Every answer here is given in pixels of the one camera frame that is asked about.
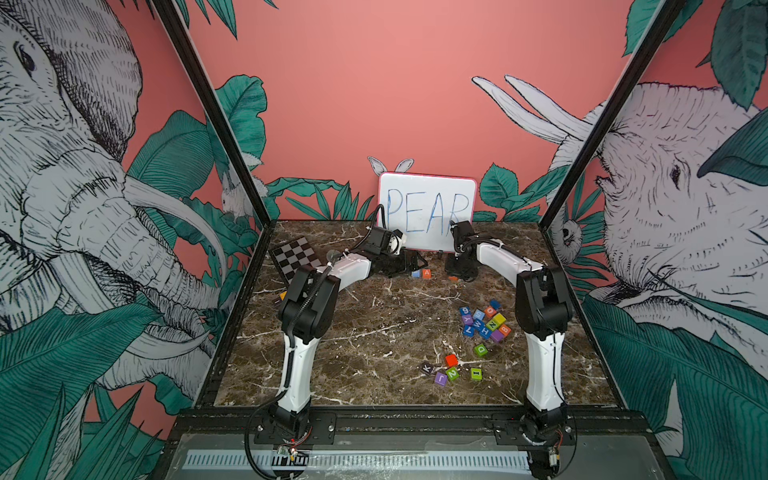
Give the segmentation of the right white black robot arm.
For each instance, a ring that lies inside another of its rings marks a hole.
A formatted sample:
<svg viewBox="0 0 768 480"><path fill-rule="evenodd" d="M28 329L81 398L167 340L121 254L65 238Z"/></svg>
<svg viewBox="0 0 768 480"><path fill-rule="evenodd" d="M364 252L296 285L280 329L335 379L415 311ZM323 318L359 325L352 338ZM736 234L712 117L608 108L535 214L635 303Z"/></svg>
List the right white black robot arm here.
<svg viewBox="0 0 768 480"><path fill-rule="evenodd" d="M537 415L565 413L562 389L562 345L574 316L568 282L560 267L531 260L501 240L474 231L468 221L449 227L454 252L446 258L446 272L472 281L486 266L513 283L515 319L528 345L527 405Z"/></svg>

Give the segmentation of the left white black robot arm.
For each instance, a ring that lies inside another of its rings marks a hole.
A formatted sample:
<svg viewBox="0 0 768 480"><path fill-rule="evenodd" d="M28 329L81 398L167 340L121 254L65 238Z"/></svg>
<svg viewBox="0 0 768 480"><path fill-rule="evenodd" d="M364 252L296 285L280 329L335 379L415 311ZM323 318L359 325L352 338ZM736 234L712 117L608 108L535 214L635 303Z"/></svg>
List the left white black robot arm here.
<svg viewBox="0 0 768 480"><path fill-rule="evenodd" d="M279 310L284 362L277 410L299 415L309 408L310 380L320 339L330 329L339 293L373 275L392 278L428 266L417 251L405 246L406 235L387 227L379 204L362 240L350 249L331 250L321 267L296 270Z"/></svg>

